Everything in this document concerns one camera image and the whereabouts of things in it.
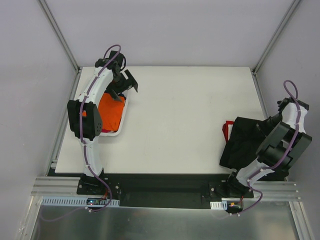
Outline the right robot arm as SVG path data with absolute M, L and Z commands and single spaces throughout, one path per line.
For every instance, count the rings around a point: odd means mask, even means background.
M 304 129 L 310 106 L 292 97 L 277 104 L 278 113 L 265 120 L 238 116 L 223 125 L 226 144 L 219 164 L 233 170 L 223 184 L 224 197 L 244 196 L 269 174 L 286 177 L 312 142 Z

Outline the left aluminium frame post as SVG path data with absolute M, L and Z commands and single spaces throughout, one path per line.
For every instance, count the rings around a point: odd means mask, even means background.
M 58 25 L 58 22 L 56 21 L 50 6 L 48 5 L 46 0 L 37 0 L 41 10 L 43 11 L 46 19 L 48 20 L 50 26 L 52 27 L 52 30 L 55 34 L 55 36 L 57 37 L 65 55 L 68 58 L 68 61 L 70 62 L 72 68 L 75 70 L 76 73 L 78 73 L 80 71 L 80 66 L 77 63 L 76 58 L 74 57 L 62 31 L 61 28 Z

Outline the red t shirt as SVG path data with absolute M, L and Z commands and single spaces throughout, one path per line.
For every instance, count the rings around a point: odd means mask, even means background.
M 226 120 L 225 123 L 222 126 L 222 133 L 225 139 L 225 142 L 227 143 L 231 137 L 232 128 L 234 126 L 234 121 Z

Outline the right aluminium frame post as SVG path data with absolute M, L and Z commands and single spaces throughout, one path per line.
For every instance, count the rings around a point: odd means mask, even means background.
M 294 16 L 295 12 L 300 7 L 302 2 L 303 2 L 302 0 L 293 0 L 290 3 L 288 9 L 286 10 L 284 16 L 282 17 L 282 19 L 280 21 L 280 23 L 278 24 L 277 28 L 275 29 L 272 37 L 270 38 L 265 49 L 263 50 L 263 53 L 261 54 L 257 64 L 252 69 L 252 73 L 254 76 L 258 73 L 260 68 L 265 63 L 265 61 L 266 61 L 267 57 L 269 56 L 270 52 L 272 51 L 273 47 L 275 46 L 277 41 L 282 36 L 282 33 L 285 31 L 285 28 L 287 27 L 287 25 L 291 21 L 292 17 Z

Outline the aluminium frame post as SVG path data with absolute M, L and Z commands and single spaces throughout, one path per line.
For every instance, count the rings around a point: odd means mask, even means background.
M 277 41 L 282 36 L 282 33 L 285 31 L 285 28 L 287 27 L 287 25 L 291 21 L 292 17 L 294 16 L 295 12 L 300 7 L 302 2 L 303 2 L 302 0 L 293 0 L 290 3 L 288 9 L 286 10 L 284 16 L 282 17 L 282 19 L 280 21 L 280 23 L 278 24 L 277 28 L 275 29 L 272 37 L 270 38 L 265 49 L 263 50 L 263 53 L 261 54 L 257 64 L 252 69 L 252 73 L 254 76 L 258 73 L 260 68 L 265 63 L 265 61 L 266 61 L 267 57 L 269 56 L 270 52 L 272 51 L 273 47 L 275 46 Z
M 46 19 L 48 20 L 50 26 L 52 27 L 52 30 L 55 34 L 55 36 L 57 37 L 65 55 L 68 58 L 68 61 L 70 62 L 72 68 L 75 70 L 76 73 L 78 73 L 80 71 L 80 66 L 77 63 L 76 58 L 74 57 L 62 31 L 61 28 L 58 25 L 58 22 L 56 21 L 50 6 L 48 5 L 46 0 L 37 0 L 41 10 L 43 11 Z

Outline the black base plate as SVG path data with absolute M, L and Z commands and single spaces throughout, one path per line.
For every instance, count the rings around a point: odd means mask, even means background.
M 122 207 L 209 209 L 223 198 L 253 198 L 248 187 L 230 188 L 227 174 L 142 174 L 108 173 L 95 177 L 81 175 L 78 195 L 118 200 Z

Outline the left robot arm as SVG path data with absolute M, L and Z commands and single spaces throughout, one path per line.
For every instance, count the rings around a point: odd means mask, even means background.
M 109 197 L 112 194 L 104 180 L 99 136 L 120 132 L 128 105 L 128 91 L 138 90 L 138 83 L 126 69 L 126 64 L 121 51 L 109 47 L 95 62 L 93 76 L 79 97 L 67 103 L 69 127 L 79 140 L 84 160 L 77 188 L 79 195 Z

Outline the pink t shirt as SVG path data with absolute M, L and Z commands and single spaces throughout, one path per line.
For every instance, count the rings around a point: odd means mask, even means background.
M 108 130 L 108 129 L 102 129 L 101 130 L 102 133 L 105 133 L 105 134 L 114 134 L 116 133 L 117 131 L 114 131 L 114 130 Z

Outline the black t shirt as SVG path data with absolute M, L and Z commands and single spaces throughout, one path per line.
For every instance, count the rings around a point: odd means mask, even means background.
M 263 120 L 238 116 L 232 125 L 219 165 L 240 170 L 251 164 L 257 158 L 256 151 L 266 137 L 257 127 L 263 123 Z

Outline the dark navy t shirt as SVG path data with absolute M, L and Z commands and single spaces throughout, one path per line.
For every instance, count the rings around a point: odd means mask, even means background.
M 123 97 L 123 98 L 125 98 L 125 99 L 127 98 L 123 93 L 119 93 L 118 96 L 119 96 L 119 97 Z

